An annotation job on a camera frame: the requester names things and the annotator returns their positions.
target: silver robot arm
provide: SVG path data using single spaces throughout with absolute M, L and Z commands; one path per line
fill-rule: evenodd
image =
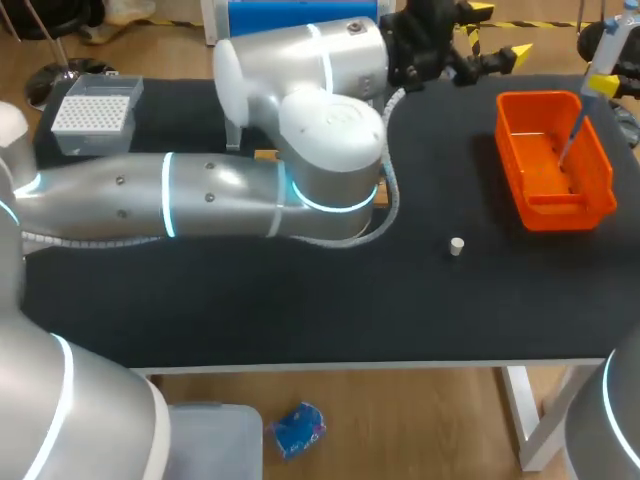
M 160 392 L 20 311 L 24 262 L 10 180 L 0 169 L 1 476 L 159 480 L 170 446 Z
M 383 91 L 386 55 L 368 19 L 220 42 L 216 88 L 225 113 L 265 131 L 277 163 L 167 152 L 38 172 L 24 118 L 2 105 L 4 128 L 15 132 L 0 157 L 25 238 L 89 247 L 162 236 L 358 236 L 371 217 L 386 133 L 380 115 L 352 97 Z

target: cable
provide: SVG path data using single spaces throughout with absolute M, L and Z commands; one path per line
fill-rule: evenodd
M 400 88 L 397 90 L 389 99 L 387 104 L 384 107 L 384 113 L 382 114 L 382 122 L 384 124 L 385 131 L 388 131 L 389 128 L 389 120 L 391 119 L 391 114 L 393 110 L 396 108 L 396 105 L 404 98 L 406 92 L 404 88 Z M 308 237 L 292 237 L 296 240 L 301 240 L 306 243 L 310 243 L 312 245 L 317 245 L 325 248 L 351 248 L 357 247 L 359 245 L 364 245 L 365 243 L 372 242 L 376 238 L 380 237 L 383 233 L 385 233 L 389 227 L 393 224 L 396 217 L 398 216 L 398 211 L 400 210 L 400 189 L 398 187 L 398 179 L 396 178 L 396 172 L 393 169 L 393 163 L 391 162 L 391 154 L 389 153 L 389 142 L 388 140 L 384 142 L 384 147 L 382 149 L 382 168 L 384 169 L 385 176 L 387 177 L 387 182 L 389 184 L 389 190 L 391 193 L 391 207 L 389 209 L 389 214 L 384 219 L 384 221 L 380 224 L 378 228 L 376 228 L 373 232 L 368 233 L 362 237 L 349 238 L 347 240 L 319 240 L 315 238 Z
M 48 245 L 50 247 L 63 248 L 88 248 L 88 249 L 106 249 L 133 247 L 149 242 L 160 240 L 162 237 L 135 237 L 118 240 L 67 240 L 65 238 L 53 237 L 50 235 L 40 235 L 38 233 L 22 232 L 22 239 L 28 242 Z

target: black stool base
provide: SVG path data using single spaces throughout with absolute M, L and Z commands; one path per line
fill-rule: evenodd
M 101 74 L 113 71 L 113 67 L 94 58 L 72 58 L 69 60 L 69 69 L 50 63 L 31 76 L 24 87 L 24 94 L 30 106 L 42 111 L 59 80 L 75 79 L 83 73 Z

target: screw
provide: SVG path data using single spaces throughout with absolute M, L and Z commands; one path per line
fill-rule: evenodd
M 358 33 L 362 30 L 362 24 L 360 22 L 351 22 L 347 25 L 347 30 L 351 33 Z

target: small white cylinder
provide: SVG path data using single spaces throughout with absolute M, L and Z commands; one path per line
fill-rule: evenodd
M 462 252 L 463 247 L 464 247 L 464 240 L 462 240 L 461 238 L 454 237 L 449 242 L 449 252 L 454 257 L 457 257 L 458 255 L 460 255 L 460 252 Z

